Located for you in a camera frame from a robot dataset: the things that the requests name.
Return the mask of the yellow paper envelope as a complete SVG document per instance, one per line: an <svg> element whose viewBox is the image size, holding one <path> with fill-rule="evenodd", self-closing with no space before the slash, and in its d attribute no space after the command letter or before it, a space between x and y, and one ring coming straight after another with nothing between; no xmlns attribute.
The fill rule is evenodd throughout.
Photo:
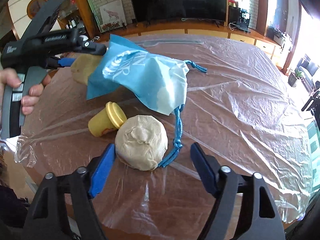
<svg viewBox="0 0 320 240"><path fill-rule="evenodd" d="M71 65L73 80L88 85L89 76L96 70L102 58L102 56L91 54L81 54L77 57Z"/></svg>

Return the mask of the beige paper puck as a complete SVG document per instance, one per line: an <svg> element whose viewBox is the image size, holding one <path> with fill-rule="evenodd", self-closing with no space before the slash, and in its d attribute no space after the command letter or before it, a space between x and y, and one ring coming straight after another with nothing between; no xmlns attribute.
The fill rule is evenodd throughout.
<svg viewBox="0 0 320 240"><path fill-rule="evenodd" d="M117 157L140 171L152 171L168 149L163 124L151 115L137 115L125 121L115 138Z"/></svg>

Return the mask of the yellow plastic tub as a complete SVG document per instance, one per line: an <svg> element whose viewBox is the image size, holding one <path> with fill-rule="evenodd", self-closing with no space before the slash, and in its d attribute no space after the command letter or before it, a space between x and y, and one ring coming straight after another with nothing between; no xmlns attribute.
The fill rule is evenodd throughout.
<svg viewBox="0 0 320 240"><path fill-rule="evenodd" d="M119 129L126 120L127 117L119 105L108 102L104 109L89 120L88 129L93 136L101 137Z"/></svg>

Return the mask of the light blue drawstring bag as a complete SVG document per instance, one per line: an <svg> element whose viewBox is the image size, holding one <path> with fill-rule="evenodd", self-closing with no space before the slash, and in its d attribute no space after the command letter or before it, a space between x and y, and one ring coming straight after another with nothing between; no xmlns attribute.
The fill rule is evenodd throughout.
<svg viewBox="0 0 320 240"><path fill-rule="evenodd" d="M124 37L111 35L107 52L88 78L86 98L97 98L124 86L149 109L164 115L174 114L173 149L159 163L160 167L166 167L182 148L181 111L187 98L190 68L207 72L193 61L153 54Z"/></svg>

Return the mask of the glass display cabinet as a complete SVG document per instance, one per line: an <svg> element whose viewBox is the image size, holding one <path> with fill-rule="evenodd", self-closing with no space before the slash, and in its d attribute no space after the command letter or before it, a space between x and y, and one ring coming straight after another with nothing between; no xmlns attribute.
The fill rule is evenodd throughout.
<svg viewBox="0 0 320 240"><path fill-rule="evenodd" d="M90 38L98 34L88 0L62 0L57 20L63 29L74 20L76 23L84 24L86 34Z"/></svg>

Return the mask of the clear plastic table cover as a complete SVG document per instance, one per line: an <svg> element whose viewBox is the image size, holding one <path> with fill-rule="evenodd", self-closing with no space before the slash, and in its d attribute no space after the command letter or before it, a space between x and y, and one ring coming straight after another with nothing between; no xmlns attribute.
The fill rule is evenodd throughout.
<svg viewBox="0 0 320 240"><path fill-rule="evenodd" d="M182 149L167 167L143 172L116 160L93 205L109 238L195 239L214 205L195 171L190 146L197 142L239 174L263 175L281 220L295 220L312 191L311 151L298 94L258 47L199 35L146 35L133 42L151 53L191 60L207 69L187 74L181 114ZM94 137L88 121L107 102L127 117L151 115L175 135L175 117L145 107L124 87L86 100L87 87L60 69L45 88L20 137L7 141L15 160L39 183L48 172L60 176L85 166L114 141L115 133Z"/></svg>

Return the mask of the potted green plant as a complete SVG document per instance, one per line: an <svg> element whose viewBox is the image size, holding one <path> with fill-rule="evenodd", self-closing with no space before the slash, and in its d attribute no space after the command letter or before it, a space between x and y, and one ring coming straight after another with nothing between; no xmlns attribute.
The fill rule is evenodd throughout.
<svg viewBox="0 0 320 240"><path fill-rule="evenodd" d="M294 72L290 73L289 79L288 79L288 84L291 87L295 87L297 80L301 79L301 77L303 77L302 72L298 68L296 68Z"/></svg>

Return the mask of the wooden tv cabinet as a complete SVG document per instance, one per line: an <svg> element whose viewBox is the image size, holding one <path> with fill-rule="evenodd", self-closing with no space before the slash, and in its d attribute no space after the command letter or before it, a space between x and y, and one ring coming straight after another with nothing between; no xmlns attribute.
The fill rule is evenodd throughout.
<svg viewBox="0 0 320 240"><path fill-rule="evenodd" d="M279 69L284 67L289 54L288 50L285 50L282 46L255 30L244 33L239 30L231 30L224 25L201 20L160 21L151 24L134 23L129 24L124 29L114 30L111 33L124 37L156 34L191 34L229 38L260 48Z"/></svg>

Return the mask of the black coffee machine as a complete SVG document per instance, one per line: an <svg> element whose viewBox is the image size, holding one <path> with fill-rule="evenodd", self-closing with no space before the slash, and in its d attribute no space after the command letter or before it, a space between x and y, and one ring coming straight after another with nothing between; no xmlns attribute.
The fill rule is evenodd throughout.
<svg viewBox="0 0 320 240"><path fill-rule="evenodd" d="M249 22L250 22L250 13L239 7L229 6L228 8L228 27L231 31L239 30L244 33L250 33Z"/></svg>

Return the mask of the white printer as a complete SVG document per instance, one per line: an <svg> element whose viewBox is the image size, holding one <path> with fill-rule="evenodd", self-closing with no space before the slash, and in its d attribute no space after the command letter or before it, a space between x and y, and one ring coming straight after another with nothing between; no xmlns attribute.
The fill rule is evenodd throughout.
<svg viewBox="0 0 320 240"><path fill-rule="evenodd" d="M268 26L267 37L274 40L281 48L288 47L291 50L292 39L286 32L282 32L279 29L275 28L272 25Z"/></svg>

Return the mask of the round wall picture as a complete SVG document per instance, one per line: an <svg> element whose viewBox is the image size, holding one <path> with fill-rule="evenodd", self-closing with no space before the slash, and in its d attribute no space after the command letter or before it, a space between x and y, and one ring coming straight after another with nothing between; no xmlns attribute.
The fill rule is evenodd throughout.
<svg viewBox="0 0 320 240"><path fill-rule="evenodd" d="M27 5L27 15L32 20L48 0L31 0Z"/></svg>

